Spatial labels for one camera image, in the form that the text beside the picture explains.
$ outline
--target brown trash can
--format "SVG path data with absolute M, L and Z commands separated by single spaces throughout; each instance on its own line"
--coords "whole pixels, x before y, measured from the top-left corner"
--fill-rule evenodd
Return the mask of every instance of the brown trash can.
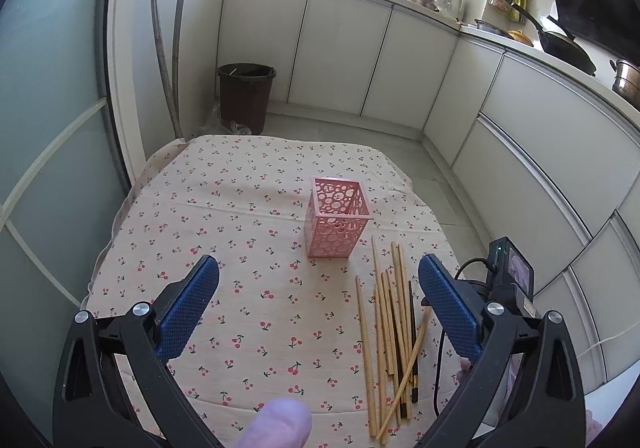
M 276 69 L 255 63 L 231 63 L 218 67 L 218 76 L 220 117 L 245 124 L 254 136 L 261 134 Z

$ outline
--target silver bolt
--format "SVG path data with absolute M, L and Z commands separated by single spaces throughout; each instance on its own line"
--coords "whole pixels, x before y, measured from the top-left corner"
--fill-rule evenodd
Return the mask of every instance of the silver bolt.
M 489 302 L 486 305 L 486 309 L 489 311 L 489 313 L 496 316 L 500 316 L 502 313 L 504 313 L 504 307 L 497 302 Z
M 551 311 L 549 313 L 549 319 L 553 323 L 560 323 L 562 321 L 562 315 L 558 311 Z
M 76 323 L 84 323 L 89 319 L 89 313 L 87 311 L 80 311 L 76 313 L 74 320 Z
M 133 314 L 135 314 L 136 316 L 144 316 L 146 313 L 149 312 L 150 309 L 151 307 L 149 307 L 148 303 L 140 302 L 135 304 L 135 306 L 133 306 Z

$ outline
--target cherry print tablecloth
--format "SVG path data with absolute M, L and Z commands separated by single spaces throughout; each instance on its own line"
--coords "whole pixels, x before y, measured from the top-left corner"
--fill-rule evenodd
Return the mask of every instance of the cherry print tablecloth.
M 366 189 L 375 219 L 348 259 L 309 260 L 303 251 L 315 175 L 357 179 Z M 375 348 L 372 234 L 383 268 L 392 265 L 391 241 L 404 245 L 420 324 L 418 261 L 435 252 L 450 271 L 458 262 L 433 212 L 381 152 L 261 136 L 175 141 L 149 160 L 123 204 L 85 304 L 99 317 L 123 314 L 138 301 L 152 301 L 202 254 L 211 254 L 220 264 L 220 286 L 183 354 L 170 361 L 204 422 L 232 447 L 265 402 L 289 396 L 313 413 L 307 446 L 372 446 L 354 292 L 358 274 Z M 410 423 L 397 430 L 392 421 L 391 447 L 412 446 L 434 419 L 440 330 L 433 316 L 418 356 L 420 401 Z M 441 407 L 460 369 L 448 343 L 444 353 Z M 120 359 L 120 368 L 140 421 L 158 433 L 126 360 Z

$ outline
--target pink plastic basket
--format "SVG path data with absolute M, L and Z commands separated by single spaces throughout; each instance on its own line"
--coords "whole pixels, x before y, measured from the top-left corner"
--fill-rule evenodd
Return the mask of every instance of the pink plastic basket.
M 312 177 L 306 208 L 306 256 L 347 258 L 373 216 L 362 184 Z

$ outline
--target black cable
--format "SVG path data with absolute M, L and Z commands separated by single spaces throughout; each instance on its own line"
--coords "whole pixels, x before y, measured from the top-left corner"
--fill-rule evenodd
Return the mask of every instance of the black cable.
M 482 262 L 487 269 L 491 269 L 493 266 L 489 265 L 489 262 L 486 258 L 482 258 L 481 256 L 475 256 L 474 258 L 470 258 L 466 261 L 458 271 L 456 275 L 453 277 L 454 280 L 457 280 L 462 274 L 463 269 L 466 268 L 469 264 L 474 262 Z M 442 329 L 442 334 L 440 335 L 440 344 L 438 345 L 438 362 L 436 364 L 436 385 L 433 391 L 433 411 L 436 414 L 436 417 L 440 415 L 440 411 L 438 410 L 438 387 L 440 386 L 440 365 L 442 364 L 442 348 L 444 346 L 444 328 Z

